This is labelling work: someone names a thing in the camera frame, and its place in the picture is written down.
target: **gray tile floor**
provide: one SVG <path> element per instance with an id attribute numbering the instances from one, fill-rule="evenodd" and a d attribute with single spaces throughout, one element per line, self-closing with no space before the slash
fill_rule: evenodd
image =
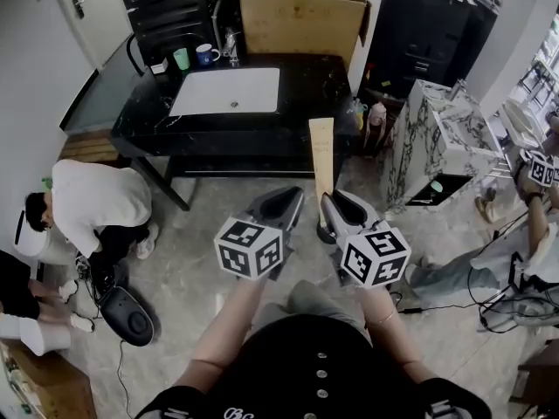
<path id="1" fill-rule="evenodd" d="M 344 167 L 338 187 L 351 191 L 374 206 L 378 197 L 374 165 L 352 159 Z M 362 318 L 347 290 L 341 289 L 321 242 L 314 233 L 317 220 L 314 182 L 294 179 L 202 179 L 198 182 L 192 211 L 183 213 L 161 191 L 154 189 L 154 217 L 162 226 L 153 255 L 146 261 L 128 258 L 130 284 L 151 305 L 161 324 L 157 340 L 143 348 L 124 347 L 122 379 L 130 394 L 132 415 L 157 393 L 170 386 L 185 369 L 190 353 L 216 314 L 234 277 L 217 268 L 213 237 L 224 220 L 245 208 L 267 190 L 297 184 L 305 190 L 303 213 L 294 234 L 294 254 L 279 281 L 269 283 L 263 304 L 281 302 L 300 279 L 322 286 L 340 305 Z M 192 181 L 176 179 L 176 189 L 188 196 Z M 480 247 L 491 231 L 473 210 L 473 191 L 437 214 L 406 215 L 391 223 L 406 236 L 414 258 L 426 254 L 445 262 Z M 73 276 L 69 269 L 52 268 L 49 279 Z M 467 293 L 441 299 L 467 304 Z M 94 316 L 96 309 L 81 286 L 71 303 Z M 404 316 L 428 367 L 440 376 L 472 390 L 490 405 L 495 418 L 516 417 L 521 408 L 507 404 L 518 363 L 552 336 L 556 329 L 517 328 L 504 335 L 479 333 L 477 310 L 445 309 Z M 73 332 L 72 349 L 64 356 L 87 373 L 99 419 L 124 419 L 125 395 L 117 379 L 119 339 L 97 320 L 94 334 Z"/>

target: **person's hand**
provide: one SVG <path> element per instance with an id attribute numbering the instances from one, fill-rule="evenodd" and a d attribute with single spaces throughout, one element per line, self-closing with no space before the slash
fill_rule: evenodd
<path id="1" fill-rule="evenodd" d="M 523 165 L 516 177 L 516 191 L 522 201 L 530 194 L 543 194 L 543 187 L 528 177 L 529 166 Z"/>

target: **cardboard box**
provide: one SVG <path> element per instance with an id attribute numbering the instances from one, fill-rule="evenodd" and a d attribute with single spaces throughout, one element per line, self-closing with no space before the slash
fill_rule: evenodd
<path id="1" fill-rule="evenodd" d="M 240 0 L 249 53 L 341 56 L 349 68 L 366 37 L 366 0 Z"/>

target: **black pants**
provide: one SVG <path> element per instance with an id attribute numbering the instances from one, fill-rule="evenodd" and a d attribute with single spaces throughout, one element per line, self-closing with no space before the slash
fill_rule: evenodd
<path id="1" fill-rule="evenodd" d="M 88 260 L 93 285 L 102 296 L 114 285 L 114 266 L 127 256 L 130 245 L 149 236 L 148 223 L 137 227 L 109 225 L 98 236 L 102 250 Z"/>

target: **black shirt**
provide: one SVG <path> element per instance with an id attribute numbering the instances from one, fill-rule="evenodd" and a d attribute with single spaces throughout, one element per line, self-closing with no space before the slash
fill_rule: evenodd
<path id="1" fill-rule="evenodd" d="M 295 315 L 255 333 L 207 395 L 174 387 L 158 395 L 141 419 L 424 419 L 451 400 L 472 417 L 486 404 L 443 379 L 414 383 L 354 327 L 326 317 Z"/>

